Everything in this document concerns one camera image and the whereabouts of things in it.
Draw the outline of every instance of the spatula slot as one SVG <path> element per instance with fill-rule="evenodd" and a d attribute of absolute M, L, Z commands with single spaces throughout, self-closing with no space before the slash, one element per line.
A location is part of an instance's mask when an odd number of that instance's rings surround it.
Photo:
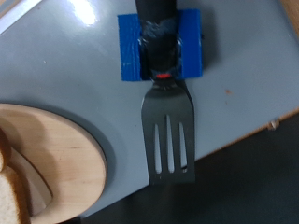
<path fill-rule="evenodd" d="M 187 152 L 186 152 L 184 126 L 181 122 L 179 123 L 179 148 L 180 148 L 180 164 L 183 164 L 184 162 L 187 161 Z M 186 167 L 181 169 L 183 173 L 186 173 L 188 171 Z"/>
<path fill-rule="evenodd" d="M 168 170 L 170 173 L 175 172 L 175 164 L 174 164 L 174 149 L 172 145 L 172 134 L 171 134 L 171 123 L 169 115 L 166 115 L 166 129 L 167 129 L 167 147 L 168 147 Z"/>
<path fill-rule="evenodd" d="M 159 139 L 159 127 L 158 124 L 155 124 L 155 129 L 154 129 L 154 142 L 155 142 L 155 168 L 156 172 L 158 174 L 161 173 L 162 171 L 162 165 L 161 165 L 161 150 L 160 150 L 160 139 Z"/>

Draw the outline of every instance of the round wooden board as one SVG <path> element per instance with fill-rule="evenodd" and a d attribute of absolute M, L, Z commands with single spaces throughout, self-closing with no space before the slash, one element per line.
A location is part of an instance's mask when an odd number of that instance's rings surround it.
<path fill-rule="evenodd" d="M 0 104 L 0 127 L 10 144 L 30 161 L 49 185 L 51 204 L 32 224 L 76 217 L 101 196 L 106 161 L 96 141 L 74 122 L 50 112 Z"/>

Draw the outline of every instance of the blue holder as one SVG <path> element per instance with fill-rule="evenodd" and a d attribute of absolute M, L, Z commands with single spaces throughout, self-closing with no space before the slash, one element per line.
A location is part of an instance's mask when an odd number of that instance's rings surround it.
<path fill-rule="evenodd" d="M 182 80 L 202 76 L 201 20 L 198 9 L 178 12 L 178 43 L 180 45 L 181 71 L 176 77 Z M 139 38 L 141 28 L 137 14 L 120 15 L 121 80 L 142 81 Z"/>

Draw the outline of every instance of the black spatula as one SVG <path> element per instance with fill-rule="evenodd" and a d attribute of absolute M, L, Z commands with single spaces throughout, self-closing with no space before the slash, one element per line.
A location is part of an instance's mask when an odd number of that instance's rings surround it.
<path fill-rule="evenodd" d="M 135 0 L 142 27 L 143 73 L 153 80 L 142 105 L 151 184 L 194 180 L 192 99 L 176 84 L 179 72 L 176 0 Z"/>

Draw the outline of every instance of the gray table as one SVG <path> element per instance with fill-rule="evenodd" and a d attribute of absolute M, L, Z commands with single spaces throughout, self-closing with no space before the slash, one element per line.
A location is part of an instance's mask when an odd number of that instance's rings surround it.
<path fill-rule="evenodd" d="M 279 1 L 178 7 L 201 9 L 205 36 L 204 76 L 187 81 L 196 159 L 298 106 L 298 40 Z M 0 35 L 0 102 L 72 119 L 106 153 L 106 190 L 84 216 L 149 183 L 140 106 L 151 83 L 121 82 L 117 15 L 133 12 L 134 0 L 44 0 Z"/>

